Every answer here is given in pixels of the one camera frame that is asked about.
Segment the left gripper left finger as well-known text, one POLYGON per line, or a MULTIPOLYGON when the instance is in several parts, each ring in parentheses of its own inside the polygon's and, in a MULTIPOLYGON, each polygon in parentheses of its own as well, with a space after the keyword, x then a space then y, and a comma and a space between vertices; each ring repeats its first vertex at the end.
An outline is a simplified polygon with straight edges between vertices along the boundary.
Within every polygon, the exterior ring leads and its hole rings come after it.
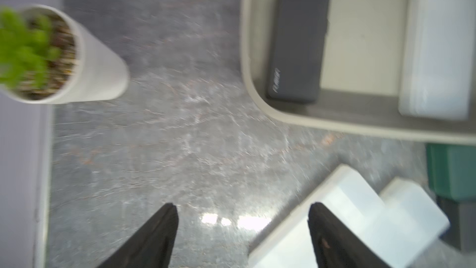
POLYGON ((173 203, 164 204, 100 268, 167 268, 177 236, 179 215, 173 203))

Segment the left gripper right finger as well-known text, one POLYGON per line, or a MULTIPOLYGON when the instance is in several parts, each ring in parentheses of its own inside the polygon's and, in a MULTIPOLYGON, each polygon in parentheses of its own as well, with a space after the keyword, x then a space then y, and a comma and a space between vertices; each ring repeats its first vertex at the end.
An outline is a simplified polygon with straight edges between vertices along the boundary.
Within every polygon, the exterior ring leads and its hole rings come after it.
POLYGON ((388 267, 323 203, 311 205, 307 224, 320 268, 388 267))

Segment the translucent white pencil case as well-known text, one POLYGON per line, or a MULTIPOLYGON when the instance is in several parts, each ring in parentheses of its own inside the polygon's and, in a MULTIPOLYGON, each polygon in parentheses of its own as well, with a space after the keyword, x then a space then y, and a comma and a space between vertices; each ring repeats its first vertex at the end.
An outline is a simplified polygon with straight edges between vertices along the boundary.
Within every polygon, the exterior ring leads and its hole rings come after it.
POLYGON ((467 120, 475 55, 476 0, 409 0, 399 112, 467 120))
POLYGON ((363 176, 339 165, 249 255, 250 268, 316 268, 310 230, 311 205, 323 203, 353 234, 361 233, 384 202, 363 176))
POLYGON ((383 209, 359 239, 391 268, 407 268, 450 226, 416 182, 394 178, 380 193, 383 209))

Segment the beige plastic storage box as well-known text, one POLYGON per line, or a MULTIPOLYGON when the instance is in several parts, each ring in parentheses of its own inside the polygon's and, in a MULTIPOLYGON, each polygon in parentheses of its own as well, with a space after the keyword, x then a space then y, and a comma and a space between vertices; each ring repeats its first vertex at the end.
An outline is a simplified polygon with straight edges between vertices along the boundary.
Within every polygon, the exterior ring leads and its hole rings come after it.
POLYGON ((449 122, 399 113, 408 0, 330 0, 317 101, 303 105, 267 98, 276 2, 241 0, 242 79, 266 115, 287 124, 351 134, 475 144, 475 114, 449 122))

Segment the black pencil case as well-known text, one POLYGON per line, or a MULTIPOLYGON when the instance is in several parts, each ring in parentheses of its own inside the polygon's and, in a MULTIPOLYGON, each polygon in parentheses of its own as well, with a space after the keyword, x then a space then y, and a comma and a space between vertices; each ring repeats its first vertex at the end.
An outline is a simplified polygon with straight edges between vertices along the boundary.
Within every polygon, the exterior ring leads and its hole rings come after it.
POLYGON ((330 0, 277 0, 266 96, 310 104, 320 89, 330 0))

